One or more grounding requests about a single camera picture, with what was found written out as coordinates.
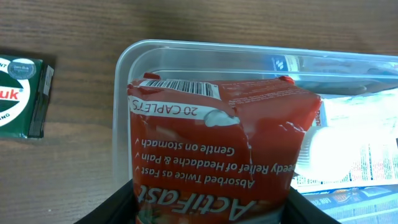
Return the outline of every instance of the green package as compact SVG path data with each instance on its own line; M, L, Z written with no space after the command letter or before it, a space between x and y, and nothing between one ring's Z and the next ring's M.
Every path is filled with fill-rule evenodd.
M0 138L42 138L54 69L0 55Z

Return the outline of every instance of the paracetamol box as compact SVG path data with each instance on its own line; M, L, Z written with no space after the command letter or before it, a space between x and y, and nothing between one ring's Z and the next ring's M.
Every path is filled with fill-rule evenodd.
M54 69L43 60L0 55L0 138L42 138Z

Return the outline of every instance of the plastic lid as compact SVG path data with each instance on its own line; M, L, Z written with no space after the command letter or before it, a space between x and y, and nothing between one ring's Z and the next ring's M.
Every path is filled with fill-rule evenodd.
M343 179L358 158L361 142L348 128L311 127L304 136L295 172L309 179Z

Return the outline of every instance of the white label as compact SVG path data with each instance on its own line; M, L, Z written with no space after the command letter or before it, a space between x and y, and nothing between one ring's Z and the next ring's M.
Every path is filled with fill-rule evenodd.
M44 89L43 89L43 93L46 94L47 96L49 95L49 92L50 92L51 80L52 80L53 74L54 74L54 69L52 67L48 66L47 73L45 74L45 83L44 83Z
M195 82L188 80L145 80L140 84L140 86L169 88L185 93L209 96L221 100L218 85L208 82Z
M208 127L239 124L238 117L229 116L224 111L209 106L144 101L138 97L129 96L129 107L133 113L146 116L203 120Z
M299 59L296 56L285 55L287 70L290 72L299 71Z

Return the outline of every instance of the black object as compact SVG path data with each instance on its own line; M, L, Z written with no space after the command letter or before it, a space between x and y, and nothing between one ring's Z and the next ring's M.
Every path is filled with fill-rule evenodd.
M130 180L98 208L75 224L134 224L137 208ZM339 222L323 213L295 189L290 188L281 224L318 223L337 224Z

